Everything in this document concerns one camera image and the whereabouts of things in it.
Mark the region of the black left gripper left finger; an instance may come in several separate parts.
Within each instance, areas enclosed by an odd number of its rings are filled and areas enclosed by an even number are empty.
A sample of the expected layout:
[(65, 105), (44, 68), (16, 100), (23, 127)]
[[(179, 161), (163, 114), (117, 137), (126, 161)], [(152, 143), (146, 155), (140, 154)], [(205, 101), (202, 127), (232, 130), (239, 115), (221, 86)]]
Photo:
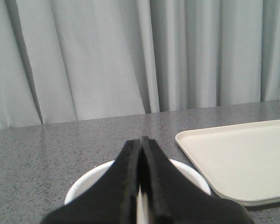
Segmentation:
[(115, 162), (79, 197), (49, 213), (43, 224), (134, 224), (140, 140), (128, 140)]

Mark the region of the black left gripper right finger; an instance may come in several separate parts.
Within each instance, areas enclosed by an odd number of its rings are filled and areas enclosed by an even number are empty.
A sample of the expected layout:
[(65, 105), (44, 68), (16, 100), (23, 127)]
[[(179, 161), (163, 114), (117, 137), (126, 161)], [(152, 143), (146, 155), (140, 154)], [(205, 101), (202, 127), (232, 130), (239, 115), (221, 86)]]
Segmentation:
[(252, 224), (240, 204), (210, 196), (188, 180), (158, 143), (140, 140), (140, 184), (154, 224)]

